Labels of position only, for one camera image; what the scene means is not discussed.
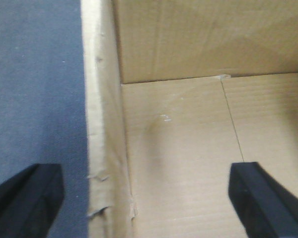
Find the gray carpet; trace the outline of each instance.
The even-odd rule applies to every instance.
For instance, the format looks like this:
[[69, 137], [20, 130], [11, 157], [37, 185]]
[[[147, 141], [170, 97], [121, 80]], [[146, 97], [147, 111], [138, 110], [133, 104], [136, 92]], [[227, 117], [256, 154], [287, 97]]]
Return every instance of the gray carpet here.
[[61, 163], [66, 198], [49, 238], [86, 238], [87, 142], [78, 0], [0, 0], [0, 183]]

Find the cardboard wall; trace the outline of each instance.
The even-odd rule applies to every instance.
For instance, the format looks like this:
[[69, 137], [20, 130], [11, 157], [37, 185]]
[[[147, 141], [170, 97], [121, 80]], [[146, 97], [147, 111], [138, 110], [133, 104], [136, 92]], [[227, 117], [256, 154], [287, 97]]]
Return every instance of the cardboard wall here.
[[298, 72], [298, 0], [114, 0], [123, 83]]
[[82, 23], [89, 146], [89, 237], [130, 238], [130, 186], [113, 10], [83, 0]]
[[233, 162], [298, 197], [298, 73], [125, 84], [135, 238], [245, 238]]

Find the torn cardboard edge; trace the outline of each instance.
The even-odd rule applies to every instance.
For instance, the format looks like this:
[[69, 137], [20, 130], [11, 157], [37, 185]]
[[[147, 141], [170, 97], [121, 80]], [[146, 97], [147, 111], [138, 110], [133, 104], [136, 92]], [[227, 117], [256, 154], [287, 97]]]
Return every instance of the torn cardboard edge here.
[[123, 119], [119, 113], [122, 109], [116, 108], [121, 107], [117, 93], [120, 77], [116, 39], [112, 33], [111, 1], [82, 0], [81, 15], [89, 158], [89, 236], [132, 237], [132, 203]]

